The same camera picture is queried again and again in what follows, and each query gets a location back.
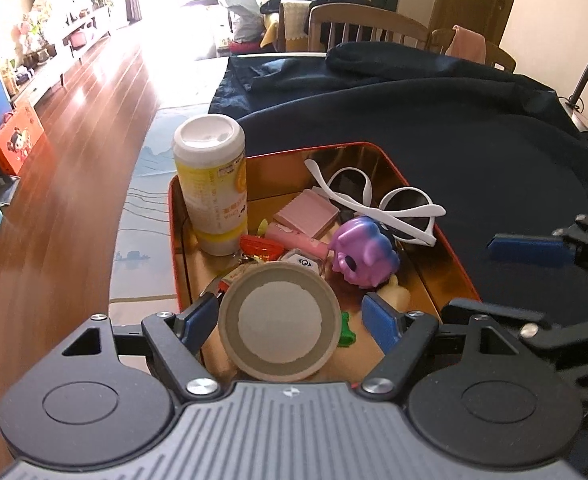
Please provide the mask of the cream round wooden toy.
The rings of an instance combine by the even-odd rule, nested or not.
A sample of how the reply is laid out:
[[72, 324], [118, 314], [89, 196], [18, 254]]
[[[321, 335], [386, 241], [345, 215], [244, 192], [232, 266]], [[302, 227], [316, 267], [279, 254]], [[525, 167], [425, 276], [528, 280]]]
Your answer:
[[380, 287], [376, 293], [396, 311], [405, 313], [410, 310], [411, 292], [399, 284], [396, 274], [391, 274], [387, 283]]

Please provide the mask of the green plastic toy piece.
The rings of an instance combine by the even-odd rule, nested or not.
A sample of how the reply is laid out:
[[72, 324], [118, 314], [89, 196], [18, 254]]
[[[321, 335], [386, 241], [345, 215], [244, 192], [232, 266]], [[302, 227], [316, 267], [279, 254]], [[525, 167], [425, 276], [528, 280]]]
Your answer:
[[350, 314], [347, 311], [341, 312], [341, 331], [337, 342], [338, 348], [349, 348], [356, 340], [356, 333], [349, 326]]

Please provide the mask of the purple monster toy figure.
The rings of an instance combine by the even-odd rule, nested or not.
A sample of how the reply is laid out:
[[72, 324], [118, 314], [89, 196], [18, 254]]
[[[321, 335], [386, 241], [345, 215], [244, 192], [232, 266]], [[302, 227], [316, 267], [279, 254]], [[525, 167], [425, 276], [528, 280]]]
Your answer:
[[348, 284], [375, 288], [384, 284], [400, 266], [390, 240], [370, 218], [358, 217], [342, 224], [329, 244], [333, 252], [332, 270]]

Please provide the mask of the pink cylindrical tube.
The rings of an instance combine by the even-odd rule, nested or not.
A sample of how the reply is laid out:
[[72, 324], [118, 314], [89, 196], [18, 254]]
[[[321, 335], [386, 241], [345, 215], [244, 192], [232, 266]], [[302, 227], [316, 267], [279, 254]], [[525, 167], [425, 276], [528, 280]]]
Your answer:
[[329, 253], [329, 245], [322, 240], [316, 240], [277, 222], [268, 224], [265, 237], [283, 245], [288, 250], [300, 249], [306, 255], [320, 260], [325, 260]]

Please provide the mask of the yellow white cylindrical canister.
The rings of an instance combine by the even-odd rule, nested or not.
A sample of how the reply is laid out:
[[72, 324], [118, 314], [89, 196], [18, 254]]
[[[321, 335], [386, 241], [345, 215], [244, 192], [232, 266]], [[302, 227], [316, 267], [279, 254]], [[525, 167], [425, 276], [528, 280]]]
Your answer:
[[199, 248], [233, 254], [248, 232], [244, 130], [225, 115], [190, 119], [175, 129], [172, 152]]

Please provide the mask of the orange snack wrapper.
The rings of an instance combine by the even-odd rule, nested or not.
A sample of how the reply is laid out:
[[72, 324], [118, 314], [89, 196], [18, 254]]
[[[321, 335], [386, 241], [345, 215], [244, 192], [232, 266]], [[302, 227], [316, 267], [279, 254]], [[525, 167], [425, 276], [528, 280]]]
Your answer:
[[239, 249], [248, 257], [263, 262], [277, 261], [285, 254], [285, 247], [281, 243], [248, 234], [239, 237]]

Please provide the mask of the dark navy table cloth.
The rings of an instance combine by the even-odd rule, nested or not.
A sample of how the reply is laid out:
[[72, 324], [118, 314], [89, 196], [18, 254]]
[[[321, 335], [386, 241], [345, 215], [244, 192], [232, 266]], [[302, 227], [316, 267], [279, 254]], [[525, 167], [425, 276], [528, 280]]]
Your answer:
[[446, 209], [439, 228], [480, 298], [526, 304], [533, 274], [490, 260], [498, 233], [544, 235], [588, 214], [588, 138], [524, 76], [378, 42], [325, 58], [231, 58], [210, 104], [249, 154], [367, 141]]

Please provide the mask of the pink flat box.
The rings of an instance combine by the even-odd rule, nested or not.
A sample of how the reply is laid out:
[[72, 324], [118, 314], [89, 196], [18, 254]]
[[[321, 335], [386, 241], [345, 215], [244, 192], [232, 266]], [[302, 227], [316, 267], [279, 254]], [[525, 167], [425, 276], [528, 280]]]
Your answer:
[[303, 190], [287, 205], [273, 214], [282, 226], [315, 238], [322, 235], [336, 220], [339, 209], [315, 191]]

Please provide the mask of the pink towel on chair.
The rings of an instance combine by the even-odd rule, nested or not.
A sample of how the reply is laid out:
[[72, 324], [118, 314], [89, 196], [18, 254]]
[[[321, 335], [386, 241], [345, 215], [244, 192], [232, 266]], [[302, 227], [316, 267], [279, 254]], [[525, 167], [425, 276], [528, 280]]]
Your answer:
[[446, 55], [477, 64], [486, 62], [486, 39], [483, 35], [459, 25], [454, 25], [452, 31], [454, 36], [445, 51]]

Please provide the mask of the orange cartoon gift box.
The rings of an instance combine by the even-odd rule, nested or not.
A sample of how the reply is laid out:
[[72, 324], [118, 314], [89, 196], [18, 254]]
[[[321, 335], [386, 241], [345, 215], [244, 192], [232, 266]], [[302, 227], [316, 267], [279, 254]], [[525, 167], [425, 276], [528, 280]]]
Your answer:
[[43, 135], [40, 118], [29, 102], [6, 113], [0, 127], [0, 169], [4, 174], [18, 176]]

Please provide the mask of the low white tv console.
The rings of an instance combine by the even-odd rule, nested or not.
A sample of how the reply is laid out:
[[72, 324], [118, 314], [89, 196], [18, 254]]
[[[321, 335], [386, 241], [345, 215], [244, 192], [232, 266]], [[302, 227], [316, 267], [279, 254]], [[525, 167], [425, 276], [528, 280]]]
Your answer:
[[39, 51], [28, 53], [14, 73], [17, 89], [10, 96], [13, 107], [23, 102], [32, 106], [54, 87], [65, 88], [68, 72], [83, 64], [83, 58], [111, 33], [109, 6], [82, 11], [77, 20], [62, 29], [62, 36]]

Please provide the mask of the wooden dining chair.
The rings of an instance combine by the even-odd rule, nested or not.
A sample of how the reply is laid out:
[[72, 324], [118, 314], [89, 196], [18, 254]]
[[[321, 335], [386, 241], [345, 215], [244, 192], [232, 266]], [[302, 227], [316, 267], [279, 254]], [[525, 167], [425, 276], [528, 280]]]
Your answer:
[[413, 18], [356, 3], [326, 3], [309, 12], [308, 52], [327, 52], [349, 41], [379, 41], [450, 55], [451, 47], [463, 38], [463, 29], [439, 28], [429, 32]]

